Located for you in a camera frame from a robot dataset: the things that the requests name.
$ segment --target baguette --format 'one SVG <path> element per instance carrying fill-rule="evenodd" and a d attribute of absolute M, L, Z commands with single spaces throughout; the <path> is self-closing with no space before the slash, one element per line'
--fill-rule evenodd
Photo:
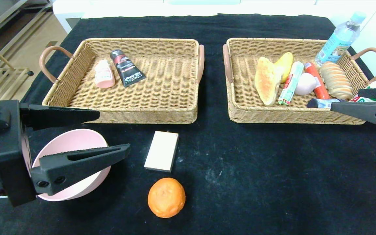
<path fill-rule="evenodd" d="M 324 63 L 320 68 L 320 75 L 330 95 L 341 100 L 353 97 L 351 82 L 337 64 L 329 61 Z"/>
<path fill-rule="evenodd" d="M 275 103 L 282 73 L 282 67 L 276 67 L 265 57 L 259 58 L 255 73 L 255 88 L 266 106 Z"/>

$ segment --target blue bottle cap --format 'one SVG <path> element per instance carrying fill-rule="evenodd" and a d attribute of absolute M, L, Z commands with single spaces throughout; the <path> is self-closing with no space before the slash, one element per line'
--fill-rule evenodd
<path fill-rule="evenodd" d="M 356 11 L 352 17 L 351 17 L 351 21 L 354 21 L 356 23 L 362 23 L 362 21 L 364 21 L 364 19 L 367 17 L 367 15 L 361 11 Z"/>

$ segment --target red tube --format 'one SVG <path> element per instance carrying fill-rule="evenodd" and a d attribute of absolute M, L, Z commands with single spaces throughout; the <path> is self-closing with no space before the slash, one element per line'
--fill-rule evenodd
<path fill-rule="evenodd" d="M 320 74 L 318 73 L 316 67 L 311 62 L 307 62 L 304 64 L 304 69 L 307 73 L 310 73 L 314 77 L 317 78 L 317 86 L 314 88 L 314 92 L 316 93 L 317 98 L 328 100 L 330 99 L 330 95 L 326 90 L 326 87 L 324 86 L 323 80 L 320 77 Z"/>

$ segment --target orange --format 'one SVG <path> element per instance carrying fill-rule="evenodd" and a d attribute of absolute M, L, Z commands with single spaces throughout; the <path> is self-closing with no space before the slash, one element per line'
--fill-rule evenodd
<path fill-rule="evenodd" d="M 185 204 L 185 191 L 173 178 L 158 180 L 149 191 L 148 205 L 160 218 L 170 218 L 179 213 Z"/>

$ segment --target white sponge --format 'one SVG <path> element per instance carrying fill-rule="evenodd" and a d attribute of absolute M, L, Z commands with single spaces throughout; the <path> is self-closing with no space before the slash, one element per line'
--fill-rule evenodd
<path fill-rule="evenodd" d="M 145 168 L 171 172 L 178 137 L 177 133 L 156 131 L 146 158 Z"/>

